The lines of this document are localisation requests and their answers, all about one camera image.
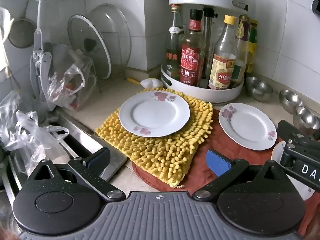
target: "stainless steel bowl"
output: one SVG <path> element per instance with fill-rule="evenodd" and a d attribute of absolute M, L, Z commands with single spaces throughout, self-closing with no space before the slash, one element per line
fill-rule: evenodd
<path fill-rule="evenodd" d="M 301 98 L 290 90 L 283 89 L 279 93 L 281 106 L 290 114 L 295 114 L 298 106 L 304 106 Z"/>
<path fill-rule="evenodd" d="M 307 135 L 312 135 L 320 128 L 319 120 L 303 106 L 297 107 L 293 116 L 293 125 Z"/>
<path fill-rule="evenodd" d="M 257 101 L 268 101 L 273 94 L 273 88 L 266 82 L 256 77 L 247 77 L 245 88 L 250 97 Z"/>

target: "glass pot lid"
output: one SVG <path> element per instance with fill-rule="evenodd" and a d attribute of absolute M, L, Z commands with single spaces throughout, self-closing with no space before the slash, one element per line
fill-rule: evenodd
<path fill-rule="evenodd" d="M 93 60 L 97 78 L 108 79 L 111 75 L 110 54 L 96 27 L 86 17 L 73 15 L 68 22 L 68 35 L 72 49 L 81 49 Z"/>
<path fill-rule="evenodd" d="M 99 30 L 111 55 L 112 66 L 126 67 L 131 55 L 131 36 L 121 10 L 112 4 L 102 4 L 88 14 L 88 19 Z"/>

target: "red cloth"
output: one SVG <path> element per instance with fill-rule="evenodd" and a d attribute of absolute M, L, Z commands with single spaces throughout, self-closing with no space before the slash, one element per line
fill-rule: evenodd
<path fill-rule="evenodd" d="M 219 111 L 214 110 L 212 119 L 213 127 L 212 134 L 207 140 L 198 148 L 190 167 L 188 174 L 185 176 L 180 185 L 183 188 L 172 188 L 168 184 L 162 182 L 158 178 L 143 171 L 141 168 L 132 164 L 133 171 L 148 185 L 159 191 L 189 191 L 192 195 L 196 190 L 205 186 L 217 176 L 208 168 L 206 164 L 206 153 L 209 149 L 215 149 L 231 160 L 235 158 L 242 158 L 247 160 L 250 164 L 263 165 L 267 160 L 271 159 L 272 149 L 265 151 L 253 151 L 244 148 L 234 142 L 228 135 L 225 134 L 218 121 Z M 306 214 L 302 220 L 299 228 L 299 233 L 305 235 L 308 225 L 315 216 L 318 205 L 320 203 L 320 194 L 315 192 L 311 198 L 305 201 Z"/>

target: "floral plate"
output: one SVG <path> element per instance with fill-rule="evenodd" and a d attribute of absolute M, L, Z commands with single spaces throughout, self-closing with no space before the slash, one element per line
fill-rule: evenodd
<path fill-rule="evenodd" d="M 273 148 L 271 160 L 274 160 L 277 163 L 280 163 L 285 144 L 286 144 L 285 141 L 281 141 Z M 289 175 L 287 175 L 287 176 L 291 180 L 292 184 L 297 189 L 297 191 L 299 192 L 299 194 L 303 200 L 309 199 L 313 195 L 313 193 L 315 192 L 313 189 L 304 185 L 302 182 L 294 179 L 293 177 L 291 177 Z"/>
<path fill-rule="evenodd" d="M 241 103 L 224 106 L 219 113 L 224 132 L 237 144 L 256 151 L 271 148 L 277 139 L 276 127 L 259 109 Z"/>
<path fill-rule="evenodd" d="M 125 101 L 119 111 L 121 125 L 141 137 L 162 137 L 177 132 L 189 117 L 188 103 L 167 91 L 139 93 Z"/>

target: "gray ribbed plate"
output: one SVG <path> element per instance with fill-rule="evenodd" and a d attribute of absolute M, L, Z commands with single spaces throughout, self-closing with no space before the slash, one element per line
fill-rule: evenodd
<path fill-rule="evenodd" d="M 66 236 L 24 232 L 21 240 L 257 240 L 234 230 L 210 203 L 192 200 L 187 192 L 132 192 L 107 204 L 88 227 Z M 263 240 L 300 240 L 294 233 Z"/>

